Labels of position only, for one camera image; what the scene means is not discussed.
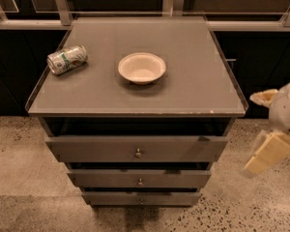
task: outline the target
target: beige floor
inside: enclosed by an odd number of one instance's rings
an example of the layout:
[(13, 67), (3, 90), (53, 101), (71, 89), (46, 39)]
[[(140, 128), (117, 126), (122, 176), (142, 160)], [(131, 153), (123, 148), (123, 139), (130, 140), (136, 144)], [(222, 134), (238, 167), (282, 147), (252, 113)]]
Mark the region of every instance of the beige floor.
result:
[(290, 157), (246, 178), (267, 120), (237, 120), (202, 198), (190, 208), (95, 208), (68, 180), (33, 118), (0, 117), (0, 231), (290, 231)]

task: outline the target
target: drawer knob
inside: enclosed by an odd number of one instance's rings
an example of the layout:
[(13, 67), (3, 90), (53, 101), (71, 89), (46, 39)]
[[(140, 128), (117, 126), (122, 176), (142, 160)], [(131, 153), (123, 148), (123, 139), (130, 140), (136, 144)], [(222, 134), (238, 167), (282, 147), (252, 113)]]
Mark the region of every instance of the drawer knob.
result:
[(135, 156), (136, 158), (140, 159), (141, 156), (142, 156), (142, 154), (141, 154), (141, 150), (137, 148), (136, 151), (135, 151), (134, 156)]
[(138, 179), (138, 181), (137, 181), (137, 185), (139, 186), (139, 187), (144, 187), (144, 183), (143, 183), (143, 180), (140, 178), (140, 179)]

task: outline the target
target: can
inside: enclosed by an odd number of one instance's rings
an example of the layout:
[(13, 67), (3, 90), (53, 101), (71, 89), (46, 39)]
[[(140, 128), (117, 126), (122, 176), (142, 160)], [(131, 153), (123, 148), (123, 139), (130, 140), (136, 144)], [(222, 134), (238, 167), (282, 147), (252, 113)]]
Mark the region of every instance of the can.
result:
[(66, 73), (82, 66), (87, 61), (87, 52), (83, 45), (65, 47), (47, 56), (47, 64), (55, 74)]

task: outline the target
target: white bowl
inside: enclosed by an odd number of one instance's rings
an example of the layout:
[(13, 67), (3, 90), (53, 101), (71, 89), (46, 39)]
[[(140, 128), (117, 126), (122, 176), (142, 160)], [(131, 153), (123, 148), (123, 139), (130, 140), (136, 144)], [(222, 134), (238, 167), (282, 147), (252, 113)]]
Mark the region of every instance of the white bowl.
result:
[(165, 73), (165, 63), (158, 56), (138, 52), (119, 62), (119, 74), (135, 84), (145, 85), (157, 80)]

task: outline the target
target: drawer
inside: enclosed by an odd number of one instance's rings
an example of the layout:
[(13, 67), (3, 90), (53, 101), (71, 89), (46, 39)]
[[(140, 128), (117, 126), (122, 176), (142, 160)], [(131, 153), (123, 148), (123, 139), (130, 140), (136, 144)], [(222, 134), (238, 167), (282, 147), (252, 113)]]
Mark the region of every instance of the drawer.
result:
[(82, 197), (88, 205), (126, 206), (193, 206), (200, 198), (199, 192), (83, 192)]
[(46, 144), (61, 162), (185, 162), (218, 160), (225, 136), (58, 136)]
[(70, 170), (76, 187), (201, 189), (208, 182), (207, 170)]

